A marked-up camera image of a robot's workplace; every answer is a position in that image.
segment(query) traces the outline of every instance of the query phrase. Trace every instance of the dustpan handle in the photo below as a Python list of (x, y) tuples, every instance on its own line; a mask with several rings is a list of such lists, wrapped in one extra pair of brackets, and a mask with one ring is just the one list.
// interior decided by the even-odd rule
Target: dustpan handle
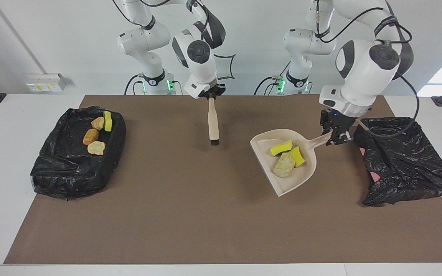
[(317, 138), (310, 141), (310, 146), (312, 148), (316, 148), (316, 147), (319, 147), (323, 144), (326, 144), (328, 142), (328, 140), (330, 140), (331, 136), (332, 136), (332, 132), (329, 132), (329, 133), (324, 134), (320, 137), (317, 137)]

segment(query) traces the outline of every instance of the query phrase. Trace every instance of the black plastic bag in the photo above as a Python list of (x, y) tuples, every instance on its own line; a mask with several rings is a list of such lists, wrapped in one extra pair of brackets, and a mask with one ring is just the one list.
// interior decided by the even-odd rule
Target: black plastic bag
[(58, 199), (76, 199), (104, 189), (117, 168), (125, 143), (126, 125), (118, 112), (112, 113), (112, 132), (100, 131), (105, 143), (103, 156), (91, 155), (83, 145), (91, 121), (104, 109), (68, 109), (47, 137), (30, 173), (33, 190)]
[[(399, 117), (362, 121), (373, 133), (391, 135), (411, 120)], [(394, 138), (372, 137), (360, 126), (354, 141), (361, 148), (370, 179), (364, 205), (442, 196), (442, 159), (416, 122), (405, 134)]]

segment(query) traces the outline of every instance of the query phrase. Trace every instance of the brown table surface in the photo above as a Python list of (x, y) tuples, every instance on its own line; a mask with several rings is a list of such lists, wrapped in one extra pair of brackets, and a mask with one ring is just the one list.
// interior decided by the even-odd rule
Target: brown table surface
[[(317, 148), (314, 176), (276, 196), (249, 141), (278, 128), (319, 136), (317, 95), (218, 98), (218, 147), (204, 99), (86, 96), (81, 107), (92, 105), (126, 120), (117, 171), (91, 197), (37, 195), (5, 264), (442, 262), (442, 199), (361, 206), (354, 143)], [(383, 97), (367, 114), (389, 116)]]

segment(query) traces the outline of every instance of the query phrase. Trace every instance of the dustpan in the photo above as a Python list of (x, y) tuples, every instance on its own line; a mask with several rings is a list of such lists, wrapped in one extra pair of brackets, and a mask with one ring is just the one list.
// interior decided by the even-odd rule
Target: dustpan
[[(277, 129), (255, 136), (250, 141), (250, 145), (277, 196), (283, 196), (300, 187), (312, 177), (316, 170), (315, 148), (327, 143), (330, 136), (331, 133), (327, 133), (313, 140), (308, 140), (296, 131)], [(288, 140), (293, 141), (293, 147), (300, 147), (305, 163), (295, 168), (289, 178), (280, 178), (272, 172), (279, 157), (273, 156), (270, 153), (270, 148)]]

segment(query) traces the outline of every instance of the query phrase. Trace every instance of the white power box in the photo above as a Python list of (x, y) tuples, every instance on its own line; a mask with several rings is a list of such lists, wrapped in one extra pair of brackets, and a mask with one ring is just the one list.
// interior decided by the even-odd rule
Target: white power box
[(28, 75), (26, 85), (32, 92), (63, 92), (66, 82), (61, 74)]

